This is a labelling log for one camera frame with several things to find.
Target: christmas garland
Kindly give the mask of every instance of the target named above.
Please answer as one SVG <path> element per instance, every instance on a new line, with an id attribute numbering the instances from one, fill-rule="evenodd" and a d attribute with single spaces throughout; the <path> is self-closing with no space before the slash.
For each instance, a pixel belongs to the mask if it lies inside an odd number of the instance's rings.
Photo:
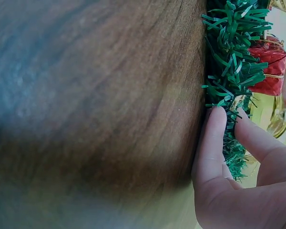
<path id="1" fill-rule="evenodd" d="M 252 101 L 248 89 L 265 79 L 263 69 L 248 48 L 263 36 L 272 25 L 265 21 L 269 0 L 213 0 L 207 4 L 208 13 L 202 15 L 207 26 L 206 106 L 222 106 L 227 113 L 223 154 L 234 179 L 244 175 L 245 148 L 235 139 L 234 127 L 239 117 L 237 108 L 247 113 Z"/>

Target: christmas decoration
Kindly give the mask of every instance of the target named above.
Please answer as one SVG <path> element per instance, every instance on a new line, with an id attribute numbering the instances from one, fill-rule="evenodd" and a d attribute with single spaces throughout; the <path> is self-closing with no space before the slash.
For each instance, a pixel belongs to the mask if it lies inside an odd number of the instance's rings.
<path id="1" fill-rule="evenodd" d="M 271 0 L 270 6 L 286 12 L 286 0 Z"/>
<path id="2" fill-rule="evenodd" d="M 279 96 L 286 70 L 286 51 L 283 42 L 276 37 L 267 36 L 265 40 L 257 41 L 249 52 L 253 57 L 259 58 L 259 62 L 268 62 L 268 68 L 264 69 L 266 78 L 249 89 L 252 92 Z"/>
<path id="3" fill-rule="evenodd" d="M 248 49 L 271 28 L 265 21 L 268 0 L 208 1 L 208 14 L 202 15 L 207 25 L 206 106 L 222 106 L 227 113 L 223 154 L 235 179 L 244 175 L 245 149 L 235 139 L 237 108 L 248 111 L 252 92 L 248 89 L 265 79 L 268 63 L 253 57 Z"/>

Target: wooden surface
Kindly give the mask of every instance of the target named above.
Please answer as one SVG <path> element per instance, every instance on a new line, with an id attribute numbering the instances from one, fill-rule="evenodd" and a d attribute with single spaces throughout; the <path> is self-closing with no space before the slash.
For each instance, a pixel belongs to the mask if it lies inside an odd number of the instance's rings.
<path id="1" fill-rule="evenodd" d="M 0 0 L 0 229 L 192 228 L 204 0 Z"/>

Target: gold ribbon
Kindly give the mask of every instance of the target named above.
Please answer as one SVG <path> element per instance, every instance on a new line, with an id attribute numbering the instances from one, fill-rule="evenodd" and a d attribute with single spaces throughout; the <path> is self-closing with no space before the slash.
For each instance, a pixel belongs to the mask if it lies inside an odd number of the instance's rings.
<path id="1" fill-rule="evenodd" d="M 256 40 L 256 41 L 260 41 L 260 42 L 269 42 L 269 43 L 273 43 L 273 44 L 276 44 L 276 45 L 280 45 L 282 47 L 284 47 L 284 40 L 280 41 L 280 42 L 274 42 L 274 41 L 271 41 L 271 40 Z"/>
<path id="2" fill-rule="evenodd" d="M 271 74 L 265 74 L 266 77 L 271 77 L 271 78 L 277 78 L 277 79 L 282 79 L 284 78 L 284 75 L 271 75 Z"/>

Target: red wrapping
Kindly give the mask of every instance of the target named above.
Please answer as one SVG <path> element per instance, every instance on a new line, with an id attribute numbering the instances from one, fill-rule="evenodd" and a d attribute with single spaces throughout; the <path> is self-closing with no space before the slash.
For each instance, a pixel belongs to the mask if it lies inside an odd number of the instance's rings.
<path id="1" fill-rule="evenodd" d="M 266 79 L 249 89 L 252 92 L 279 96 L 282 93 L 286 70 L 286 52 L 283 45 L 276 37 L 267 37 L 265 41 L 258 41 L 249 52 L 253 57 L 259 58 L 259 62 L 268 62 L 268 68 L 264 69 Z"/>

